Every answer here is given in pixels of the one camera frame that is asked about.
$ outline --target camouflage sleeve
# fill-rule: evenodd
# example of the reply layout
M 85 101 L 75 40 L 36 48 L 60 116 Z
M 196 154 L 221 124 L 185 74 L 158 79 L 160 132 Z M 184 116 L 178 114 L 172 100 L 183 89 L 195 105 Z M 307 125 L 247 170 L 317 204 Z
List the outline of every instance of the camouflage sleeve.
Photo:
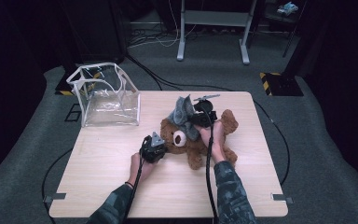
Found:
M 103 205 L 89 217 L 87 223 L 121 223 L 126 213 L 131 194 L 132 188 L 126 184 L 115 189 L 110 193 Z
M 231 163 L 221 161 L 214 166 L 217 186 L 219 223 L 256 223 L 240 177 Z

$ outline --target hand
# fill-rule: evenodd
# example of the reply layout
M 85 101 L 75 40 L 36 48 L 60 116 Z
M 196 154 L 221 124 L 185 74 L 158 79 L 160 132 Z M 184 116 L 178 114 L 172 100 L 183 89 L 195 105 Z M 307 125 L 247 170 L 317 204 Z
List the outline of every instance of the hand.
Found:
M 141 156 L 139 155 L 138 152 L 131 156 L 130 177 L 127 182 L 131 183 L 133 186 L 135 185 L 136 176 L 138 175 L 140 157 Z M 144 180 L 146 180 L 150 176 L 156 164 L 157 164 L 156 162 L 155 163 L 149 163 L 147 161 L 144 162 L 138 185 L 141 184 Z
M 209 145 L 209 139 L 211 138 L 211 128 L 203 128 L 197 125 L 195 125 L 195 127 L 200 132 L 202 141 L 207 147 Z M 213 124 L 212 158 L 214 163 L 226 160 L 225 153 L 223 152 L 224 141 L 223 124 L 218 120 Z

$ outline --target transparent plastic box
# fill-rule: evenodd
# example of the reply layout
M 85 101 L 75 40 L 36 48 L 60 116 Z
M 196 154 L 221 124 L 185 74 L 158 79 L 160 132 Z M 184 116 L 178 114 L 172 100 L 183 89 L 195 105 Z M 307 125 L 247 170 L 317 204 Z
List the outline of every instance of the transparent plastic box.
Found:
M 115 63 L 83 65 L 66 79 L 82 111 L 82 127 L 139 125 L 140 92 Z

